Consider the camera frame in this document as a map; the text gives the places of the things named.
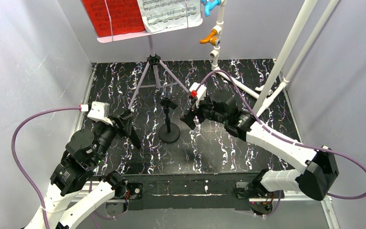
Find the white sheet music page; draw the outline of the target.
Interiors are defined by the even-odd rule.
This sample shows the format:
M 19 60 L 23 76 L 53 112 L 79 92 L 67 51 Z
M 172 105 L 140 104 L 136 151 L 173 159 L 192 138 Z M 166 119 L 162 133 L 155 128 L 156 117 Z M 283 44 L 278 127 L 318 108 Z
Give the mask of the white sheet music page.
M 139 0 L 142 21 L 148 33 L 202 24 L 199 0 Z

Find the lilac perforated music desk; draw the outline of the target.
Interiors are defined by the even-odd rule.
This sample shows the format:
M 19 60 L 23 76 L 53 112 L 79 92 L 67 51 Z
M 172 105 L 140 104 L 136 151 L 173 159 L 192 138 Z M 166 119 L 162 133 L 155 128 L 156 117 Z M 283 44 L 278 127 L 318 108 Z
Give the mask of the lilac perforated music desk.
M 94 0 L 86 12 L 101 43 L 196 27 L 198 0 Z

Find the red sheet music page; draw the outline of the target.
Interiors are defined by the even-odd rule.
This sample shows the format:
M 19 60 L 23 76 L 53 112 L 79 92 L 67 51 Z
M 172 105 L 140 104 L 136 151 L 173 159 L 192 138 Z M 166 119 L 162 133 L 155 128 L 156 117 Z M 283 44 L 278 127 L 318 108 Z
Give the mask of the red sheet music page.
M 82 0 L 98 37 L 145 31 L 136 0 Z

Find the black microphone desk stand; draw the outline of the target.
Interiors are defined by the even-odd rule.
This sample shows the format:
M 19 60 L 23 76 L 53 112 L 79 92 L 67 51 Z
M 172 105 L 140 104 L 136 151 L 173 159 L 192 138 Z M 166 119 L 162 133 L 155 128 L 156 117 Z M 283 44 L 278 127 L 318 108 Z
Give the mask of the black microphone desk stand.
M 181 133 L 179 126 L 172 123 L 169 117 L 170 109 L 174 110 L 178 105 L 169 98 L 163 98 L 160 104 L 163 107 L 163 113 L 165 114 L 165 124 L 159 128 L 158 136 L 162 142 L 171 144 L 180 138 Z

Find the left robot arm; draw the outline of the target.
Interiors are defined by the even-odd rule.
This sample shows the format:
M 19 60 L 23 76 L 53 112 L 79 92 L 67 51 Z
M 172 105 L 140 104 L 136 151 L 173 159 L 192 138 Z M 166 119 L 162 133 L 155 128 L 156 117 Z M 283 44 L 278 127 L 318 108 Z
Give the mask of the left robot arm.
M 104 115 L 92 130 L 76 131 L 65 146 L 60 163 L 50 177 L 46 195 L 36 190 L 41 205 L 33 216 L 28 229 L 74 229 L 101 204 L 111 198 L 128 199 L 128 181 L 117 171 L 102 176 L 99 184 L 88 195 L 71 208 L 70 202 L 82 190 L 86 182 L 94 175 L 97 167 L 116 138 L 131 140 L 141 148 L 141 142 L 132 124 L 132 112 L 129 109 L 115 114 Z

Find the lilac folding tripod stand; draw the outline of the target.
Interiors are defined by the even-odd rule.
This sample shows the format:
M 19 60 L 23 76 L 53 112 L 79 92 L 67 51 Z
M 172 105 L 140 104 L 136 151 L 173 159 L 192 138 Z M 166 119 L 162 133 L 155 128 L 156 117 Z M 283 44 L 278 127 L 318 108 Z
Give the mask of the lilac folding tripod stand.
M 161 57 L 159 55 L 156 54 L 155 52 L 155 48 L 154 48 L 154 44 L 153 44 L 153 38 L 152 35 L 148 36 L 148 40 L 149 40 L 149 48 L 150 48 L 150 55 L 147 57 L 147 61 L 146 61 L 146 65 L 144 67 L 144 71 L 141 74 L 141 77 L 136 85 L 136 88 L 134 90 L 133 96 L 128 104 L 127 109 L 131 110 L 135 99 L 139 93 L 139 90 L 141 88 L 149 88 L 149 87 L 156 87 L 158 89 L 161 88 L 165 88 L 165 87 L 171 87 L 174 85 L 179 85 L 186 93 L 188 93 L 189 95 L 191 94 L 191 92 L 189 91 L 189 89 L 178 79 L 178 77 L 169 69 L 169 67 L 162 61 Z M 167 73 L 173 78 L 174 82 L 173 83 L 168 83 L 168 84 L 163 84 L 161 85 L 161 80 L 160 80 L 160 71 L 159 71 L 159 65 L 167 71 Z M 155 78 L 155 84 L 149 84 L 149 85 L 143 85 L 143 81 L 144 78 L 146 76 L 149 75 L 149 71 L 152 70 L 154 78 Z

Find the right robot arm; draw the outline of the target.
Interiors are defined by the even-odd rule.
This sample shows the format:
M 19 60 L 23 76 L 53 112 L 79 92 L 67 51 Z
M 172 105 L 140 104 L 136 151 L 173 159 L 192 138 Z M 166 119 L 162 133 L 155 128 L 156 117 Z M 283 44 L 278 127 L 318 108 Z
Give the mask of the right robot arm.
M 195 119 L 221 123 L 233 137 L 257 145 L 293 166 L 291 170 L 263 169 L 245 187 L 236 188 L 242 196 L 265 196 L 275 191 L 300 191 L 311 199 L 321 201 L 339 175 L 334 155 L 323 150 L 298 146 L 293 139 L 259 124 L 250 112 L 240 110 L 231 98 L 215 102 L 206 96 L 192 99 L 191 106 L 180 120 L 195 129 Z

